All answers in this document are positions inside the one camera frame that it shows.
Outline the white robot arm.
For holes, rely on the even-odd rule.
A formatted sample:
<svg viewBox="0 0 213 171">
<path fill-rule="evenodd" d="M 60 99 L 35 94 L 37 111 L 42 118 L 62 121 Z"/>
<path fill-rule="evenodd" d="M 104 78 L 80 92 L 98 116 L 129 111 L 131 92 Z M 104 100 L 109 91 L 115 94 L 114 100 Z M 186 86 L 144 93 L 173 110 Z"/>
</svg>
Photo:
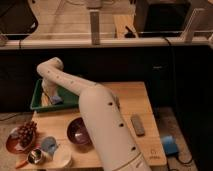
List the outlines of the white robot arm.
<svg viewBox="0 0 213 171">
<path fill-rule="evenodd" d="M 152 171 L 107 87 L 63 71 L 54 57 L 37 66 L 48 86 L 60 85 L 79 96 L 79 111 L 104 171 Z"/>
</svg>

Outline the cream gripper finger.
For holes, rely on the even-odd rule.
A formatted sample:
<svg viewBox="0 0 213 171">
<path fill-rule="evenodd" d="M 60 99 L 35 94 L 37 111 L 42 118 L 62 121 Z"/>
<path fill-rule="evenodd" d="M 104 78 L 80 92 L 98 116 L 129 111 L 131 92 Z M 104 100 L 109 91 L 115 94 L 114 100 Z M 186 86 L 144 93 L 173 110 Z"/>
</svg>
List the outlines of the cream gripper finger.
<svg viewBox="0 0 213 171">
<path fill-rule="evenodd" d="M 48 97 L 45 95 L 44 92 L 42 93 L 42 96 L 41 96 L 41 104 L 42 106 L 48 106 L 49 104 Z"/>
<path fill-rule="evenodd" d="M 49 95 L 49 101 L 51 104 L 56 104 L 57 102 L 57 96 L 55 95 Z"/>
</svg>

